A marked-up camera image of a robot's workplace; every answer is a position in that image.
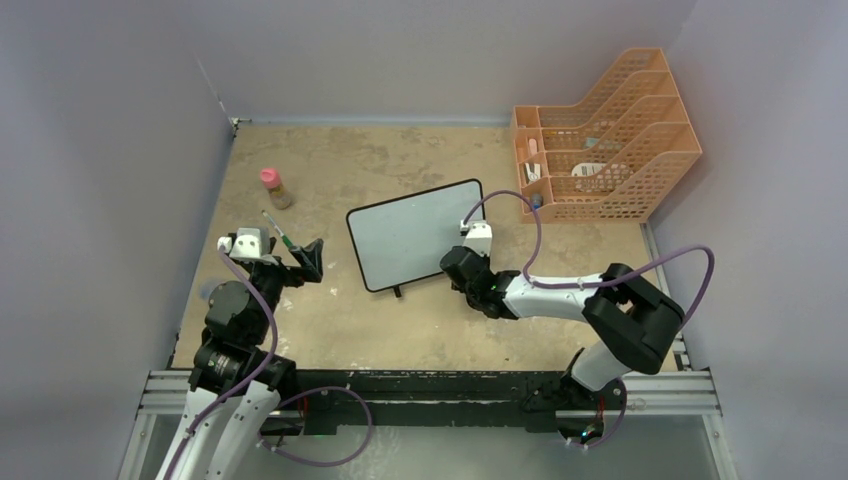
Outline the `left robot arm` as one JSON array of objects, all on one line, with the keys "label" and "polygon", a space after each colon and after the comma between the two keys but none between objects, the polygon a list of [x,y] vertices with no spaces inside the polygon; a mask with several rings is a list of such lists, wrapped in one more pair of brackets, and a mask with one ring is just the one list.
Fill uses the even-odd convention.
[{"label": "left robot arm", "polygon": [[157,478],[233,478],[269,414],[297,399],[295,361],[261,346],[278,338],[274,310],[283,289],[322,281],[324,242],[283,244],[296,265],[274,255],[276,241],[264,228],[219,238],[217,254],[235,277],[208,298],[180,423]]}]

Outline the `white whiteboard with black frame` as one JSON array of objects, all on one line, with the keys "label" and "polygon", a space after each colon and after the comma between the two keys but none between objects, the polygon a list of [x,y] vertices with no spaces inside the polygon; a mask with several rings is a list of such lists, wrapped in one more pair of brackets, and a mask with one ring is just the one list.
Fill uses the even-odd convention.
[{"label": "white whiteboard with black frame", "polygon": [[438,276],[441,258],[462,243],[460,222],[483,198],[482,182],[458,182],[350,210],[346,226],[363,286],[393,291]]}]

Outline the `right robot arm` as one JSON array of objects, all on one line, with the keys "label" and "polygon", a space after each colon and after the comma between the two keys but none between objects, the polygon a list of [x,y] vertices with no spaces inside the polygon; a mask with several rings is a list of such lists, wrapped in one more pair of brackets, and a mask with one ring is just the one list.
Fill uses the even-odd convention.
[{"label": "right robot arm", "polygon": [[685,319],[682,307],[621,263],[587,278],[525,278],[518,270],[494,272],[487,257],[455,246],[439,266],[468,306],[488,318],[573,320],[596,333],[597,342],[580,349],[558,380],[529,388],[521,405],[527,412],[623,399],[624,375],[658,373]]}]

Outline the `white marker with green cap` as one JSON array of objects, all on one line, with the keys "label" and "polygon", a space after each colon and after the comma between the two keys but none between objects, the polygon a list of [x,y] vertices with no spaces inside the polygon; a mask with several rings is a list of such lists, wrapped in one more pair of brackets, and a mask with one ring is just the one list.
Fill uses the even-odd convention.
[{"label": "white marker with green cap", "polygon": [[262,210],[261,214],[268,221],[268,223],[271,225],[271,227],[277,233],[277,235],[280,237],[282,243],[286,246],[286,248],[288,250],[291,250],[292,248],[294,248],[295,245],[289,239],[289,237],[284,233],[284,231],[282,230],[280,225],[276,222],[276,220],[266,210]]}]

